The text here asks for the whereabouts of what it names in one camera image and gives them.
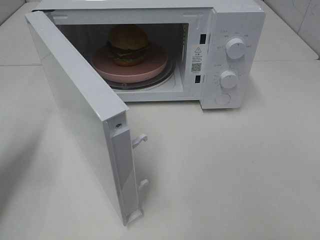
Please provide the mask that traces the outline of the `white microwave door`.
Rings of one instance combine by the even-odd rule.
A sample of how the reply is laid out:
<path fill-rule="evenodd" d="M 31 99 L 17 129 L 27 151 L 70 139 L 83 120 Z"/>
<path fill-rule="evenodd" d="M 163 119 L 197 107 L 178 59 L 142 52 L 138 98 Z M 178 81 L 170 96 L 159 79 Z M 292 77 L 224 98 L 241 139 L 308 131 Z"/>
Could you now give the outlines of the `white microwave door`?
<path fill-rule="evenodd" d="M 25 16 L 39 59 L 64 121 L 124 226 L 142 215 L 127 105 L 42 11 Z"/>

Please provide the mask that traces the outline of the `pink round plate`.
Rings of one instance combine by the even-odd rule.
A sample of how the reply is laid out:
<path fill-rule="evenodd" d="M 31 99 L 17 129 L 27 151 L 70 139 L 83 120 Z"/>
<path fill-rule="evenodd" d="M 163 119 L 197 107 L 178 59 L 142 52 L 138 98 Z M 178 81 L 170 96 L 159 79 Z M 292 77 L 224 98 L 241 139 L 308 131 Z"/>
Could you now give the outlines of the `pink round plate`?
<path fill-rule="evenodd" d="M 159 75 L 166 67 L 169 56 L 165 49 L 150 43 L 146 60 L 133 66 L 117 65 L 108 57 L 106 46 L 98 49 L 91 58 L 93 68 L 106 80 L 117 83 L 138 83 Z"/>

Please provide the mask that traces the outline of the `upper white power knob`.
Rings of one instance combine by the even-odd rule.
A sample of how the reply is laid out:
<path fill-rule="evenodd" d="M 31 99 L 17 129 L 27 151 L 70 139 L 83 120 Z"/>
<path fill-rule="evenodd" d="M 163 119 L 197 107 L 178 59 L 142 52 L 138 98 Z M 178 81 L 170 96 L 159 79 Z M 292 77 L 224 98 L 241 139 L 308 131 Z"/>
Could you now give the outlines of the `upper white power knob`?
<path fill-rule="evenodd" d="M 226 55 L 232 60 L 241 58 L 245 54 L 245 49 L 244 40 L 238 36 L 229 39 L 225 44 Z"/>

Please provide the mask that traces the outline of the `round white door-release button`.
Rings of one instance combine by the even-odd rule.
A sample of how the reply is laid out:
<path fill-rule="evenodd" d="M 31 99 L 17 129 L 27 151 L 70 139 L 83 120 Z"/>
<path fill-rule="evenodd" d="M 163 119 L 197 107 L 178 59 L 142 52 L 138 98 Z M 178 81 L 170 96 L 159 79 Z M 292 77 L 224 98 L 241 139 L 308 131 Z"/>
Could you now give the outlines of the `round white door-release button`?
<path fill-rule="evenodd" d="M 222 93 L 215 98 L 215 103 L 220 106 L 226 106 L 230 103 L 231 97 L 227 93 Z"/>

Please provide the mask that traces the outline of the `glass microwave turntable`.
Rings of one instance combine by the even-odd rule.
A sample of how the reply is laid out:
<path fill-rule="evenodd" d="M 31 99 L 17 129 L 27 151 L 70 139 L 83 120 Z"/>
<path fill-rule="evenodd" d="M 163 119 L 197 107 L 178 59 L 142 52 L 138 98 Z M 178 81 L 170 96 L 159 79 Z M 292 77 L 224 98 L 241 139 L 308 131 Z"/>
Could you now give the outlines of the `glass microwave turntable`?
<path fill-rule="evenodd" d="M 140 90 L 149 88 L 152 86 L 155 86 L 157 84 L 162 84 L 167 79 L 171 77 L 176 67 L 176 63 L 169 59 L 164 70 L 156 75 L 155 77 L 152 77 L 150 79 L 141 81 L 141 82 L 133 82 L 133 83 L 120 83 L 115 81 L 110 81 L 108 79 L 105 79 L 104 81 L 113 89 L 116 90 Z"/>

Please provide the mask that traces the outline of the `burger with sesame-free bun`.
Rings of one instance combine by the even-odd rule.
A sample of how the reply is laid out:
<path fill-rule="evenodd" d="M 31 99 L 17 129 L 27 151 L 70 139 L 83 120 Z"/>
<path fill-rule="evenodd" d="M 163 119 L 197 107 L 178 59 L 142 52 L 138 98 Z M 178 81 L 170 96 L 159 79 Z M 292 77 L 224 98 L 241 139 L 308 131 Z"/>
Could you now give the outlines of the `burger with sesame-free bun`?
<path fill-rule="evenodd" d="M 140 27 L 134 24 L 120 24 L 109 32 L 106 46 L 108 57 L 116 65 L 131 67 L 147 59 L 149 39 Z"/>

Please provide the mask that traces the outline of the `lower white timer knob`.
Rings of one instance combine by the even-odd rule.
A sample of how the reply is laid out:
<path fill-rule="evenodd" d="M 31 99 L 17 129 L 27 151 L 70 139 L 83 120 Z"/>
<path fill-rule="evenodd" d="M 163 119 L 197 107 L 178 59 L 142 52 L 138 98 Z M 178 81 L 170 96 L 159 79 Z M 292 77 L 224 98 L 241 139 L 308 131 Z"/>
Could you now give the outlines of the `lower white timer knob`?
<path fill-rule="evenodd" d="M 220 74 L 220 87 L 223 89 L 232 89 L 238 83 L 238 76 L 233 70 L 226 70 Z"/>

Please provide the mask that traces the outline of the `white microwave oven body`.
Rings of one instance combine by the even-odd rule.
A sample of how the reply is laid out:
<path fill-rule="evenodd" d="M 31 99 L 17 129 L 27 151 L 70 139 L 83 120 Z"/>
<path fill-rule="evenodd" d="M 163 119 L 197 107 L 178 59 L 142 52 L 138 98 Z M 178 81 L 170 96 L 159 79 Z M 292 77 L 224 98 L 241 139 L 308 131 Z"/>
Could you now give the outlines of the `white microwave oven body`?
<path fill-rule="evenodd" d="M 150 43 L 160 45 L 168 60 L 175 62 L 173 74 L 148 88 L 109 87 L 126 105 L 199 101 L 203 109 L 241 105 L 265 20 L 253 0 L 43 0 L 32 12 L 36 11 L 46 14 L 93 69 L 92 56 L 107 47 L 115 26 L 140 27 L 149 48 Z M 245 42 L 244 55 L 238 59 L 226 54 L 226 43 L 234 37 Z M 237 85 L 230 89 L 220 85 L 220 75 L 227 70 L 238 76 Z M 216 104 L 221 94 L 230 95 L 228 105 Z"/>

